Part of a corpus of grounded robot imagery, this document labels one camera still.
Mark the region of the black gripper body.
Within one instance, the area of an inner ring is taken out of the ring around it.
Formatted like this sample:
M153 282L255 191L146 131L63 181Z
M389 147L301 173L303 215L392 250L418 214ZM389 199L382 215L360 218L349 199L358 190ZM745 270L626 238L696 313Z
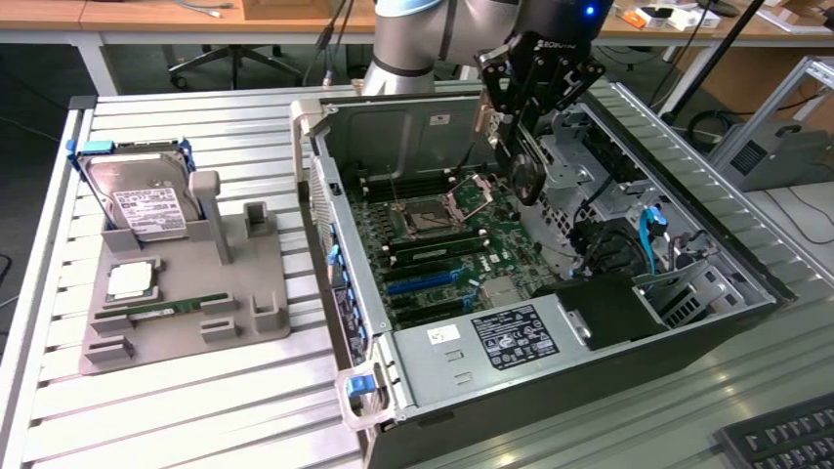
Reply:
M541 55L584 61L613 5L600 0L522 1L512 29L512 59L524 62Z

